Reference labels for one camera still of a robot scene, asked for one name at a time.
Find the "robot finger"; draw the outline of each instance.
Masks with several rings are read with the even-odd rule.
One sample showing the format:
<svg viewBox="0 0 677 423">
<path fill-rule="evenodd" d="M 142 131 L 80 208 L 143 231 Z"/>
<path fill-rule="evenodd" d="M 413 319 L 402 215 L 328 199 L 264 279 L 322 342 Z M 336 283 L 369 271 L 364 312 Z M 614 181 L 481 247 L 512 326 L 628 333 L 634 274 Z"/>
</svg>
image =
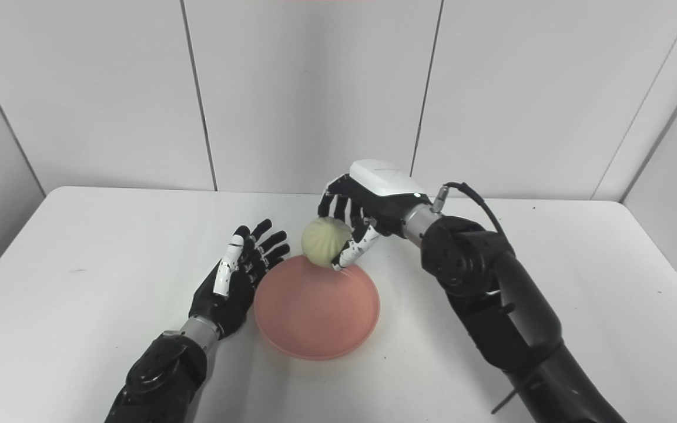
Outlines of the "robot finger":
<svg viewBox="0 0 677 423">
<path fill-rule="evenodd" d="M 263 233 L 265 233 L 267 230 L 269 230 L 273 226 L 272 222 L 270 219 L 263 220 L 258 224 L 255 229 L 253 229 L 252 233 L 247 231 L 247 236 L 244 238 L 244 246 L 242 247 L 242 255 L 239 256 L 239 261 L 240 263 L 243 262 L 249 255 L 252 253 L 252 251 L 255 249 L 255 244 L 257 244 L 258 239 L 263 236 Z"/>
<path fill-rule="evenodd" d="M 257 263 L 258 260 L 263 258 L 263 256 L 266 255 L 268 251 L 272 249 L 272 247 L 277 246 L 277 244 L 282 243 L 283 241 L 286 241 L 287 239 L 287 233 L 284 232 L 283 230 L 280 230 L 277 233 L 274 233 L 273 235 L 269 236 L 265 241 L 260 243 L 259 246 L 255 247 L 255 249 L 252 251 L 251 254 L 248 254 L 247 257 L 242 257 L 240 259 L 240 263 L 244 263 L 245 261 L 247 263 Z"/>
<path fill-rule="evenodd" d="M 338 196 L 336 198 L 336 209 L 333 211 L 333 217 L 341 221 L 346 221 L 346 204 L 349 203 L 349 197 Z"/>
<path fill-rule="evenodd" d="M 357 228 L 362 225 L 362 207 L 357 201 L 351 201 L 351 209 L 349 211 L 349 225 L 352 228 Z"/>
<path fill-rule="evenodd" d="M 365 252 L 378 241 L 380 236 L 381 234 L 369 223 L 369 221 L 355 226 L 349 241 L 346 241 L 341 252 L 336 254 L 336 256 L 333 257 L 333 260 L 331 260 L 331 267 L 333 267 L 333 270 L 341 270 L 342 268 L 349 267 L 349 265 L 357 261 L 362 254 L 365 254 Z"/>
<path fill-rule="evenodd" d="M 237 268 L 239 268 L 239 257 L 242 256 L 242 249 L 244 247 L 244 238 L 250 236 L 250 229 L 245 225 L 237 228 L 234 231 L 232 239 L 226 246 L 226 251 L 218 263 L 218 270 L 216 271 L 216 278 L 213 283 L 213 293 L 221 297 L 229 296 L 229 283 L 232 275 Z"/>
<path fill-rule="evenodd" d="M 317 216 L 318 217 L 328 217 L 331 212 L 331 203 L 333 202 L 333 197 L 336 195 L 343 194 L 343 184 L 347 174 L 342 174 L 331 182 L 328 182 L 326 189 L 323 190 L 323 198 L 320 199 L 320 204 L 317 206 Z"/>
<path fill-rule="evenodd" d="M 262 260 L 256 262 L 247 272 L 247 276 L 255 288 L 257 288 L 260 281 L 263 280 L 263 276 L 268 273 L 271 268 L 276 267 L 280 262 L 284 261 L 284 255 L 289 253 L 289 246 L 284 244 L 283 246 L 275 247 L 273 251 L 268 253 Z"/>
</svg>

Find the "robotic hand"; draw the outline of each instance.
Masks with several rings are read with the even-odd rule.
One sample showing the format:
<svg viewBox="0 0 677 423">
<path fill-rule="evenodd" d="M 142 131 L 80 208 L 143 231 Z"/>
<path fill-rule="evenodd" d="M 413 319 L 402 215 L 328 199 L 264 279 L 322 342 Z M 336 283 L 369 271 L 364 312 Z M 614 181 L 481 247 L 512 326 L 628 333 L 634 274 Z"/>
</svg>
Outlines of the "robotic hand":
<svg viewBox="0 0 677 423">
<path fill-rule="evenodd" d="M 496 228 L 441 213 L 450 188 L 473 199 Z M 381 160 L 358 160 L 349 174 L 327 185 L 317 209 L 346 219 L 352 238 L 333 259 L 340 270 L 359 258 L 379 235 L 409 239 L 421 265 L 443 287 L 449 303 L 492 366 L 514 390 L 492 411 L 519 394 L 537 423 L 624 423 L 564 345 L 561 322 L 516 259 L 497 218 L 466 184 L 445 184 L 433 202 L 405 172 Z"/>
<path fill-rule="evenodd" d="M 288 244 L 280 244 L 287 238 L 284 231 L 258 244 L 271 226 L 266 219 L 252 233 L 246 226 L 236 230 L 221 261 L 195 291 L 187 322 L 162 333 L 135 362 L 106 423 L 185 421 L 215 345 L 242 327 L 263 276 L 289 252 Z"/>
</svg>

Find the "white table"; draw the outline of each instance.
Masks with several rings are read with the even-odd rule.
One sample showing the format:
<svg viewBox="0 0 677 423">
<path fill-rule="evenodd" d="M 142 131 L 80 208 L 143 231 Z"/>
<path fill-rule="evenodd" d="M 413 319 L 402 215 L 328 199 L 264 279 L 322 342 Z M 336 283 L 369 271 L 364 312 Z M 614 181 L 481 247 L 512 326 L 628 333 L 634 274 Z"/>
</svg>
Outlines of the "white table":
<svg viewBox="0 0 677 423">
<path fill-rule="evenodd" d="M 298 254 L 318 197 L 66 187 L 0 259 L 0 422 L 103 421 L 132 363 L 240 224 L 271 217 Z M 575 358 L 629 422 L 677 421 L 677 275 L 616 203 L 492 200 L 564 324 Z M 444 210 L 486 222 L 468 200 Z M 381 318 L 357 351 L 291 359 L 250 318 L 220 346 L 195 421 L 531 421 L 481 358 L 416 247 L 381 239 L 359 265 Z"/>
</svg>

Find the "black cable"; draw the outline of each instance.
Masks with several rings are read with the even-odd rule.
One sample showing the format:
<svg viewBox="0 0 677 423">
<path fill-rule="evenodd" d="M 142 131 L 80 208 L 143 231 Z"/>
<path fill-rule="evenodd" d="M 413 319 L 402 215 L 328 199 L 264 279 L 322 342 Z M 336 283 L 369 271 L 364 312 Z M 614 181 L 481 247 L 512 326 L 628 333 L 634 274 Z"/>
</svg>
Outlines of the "black cable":
<svg viewBox="0 0 677 423">
<path fill-rule="evenodd" d="M 473 190 L 472 187 L 467 185 L 466 182 L 448 182 L 448 184 L 446 184 L 446 187 L 456 188 L 457 190 L 464 193 L 464 195 L 471 198 L 475 203 L 477 203 L 478 206 L 480 206 L 482 210 L 484 210 L 484 212 L 487 214 L 487 217 L 489 217 L 490 222 L 492 222 L 492 225 L 495 227 L 497 233 L 505 237 L 505 232 L 503 232 L 503 227 L 500 226 L 500 222 L 498 222 L 497 217 L 495 217 L 495 214 L 492 213 L 490 207 L 488 207 L 487 204 L 484 203 L 484 199 L 477 193 L 477 191 Z"/>
</svg>

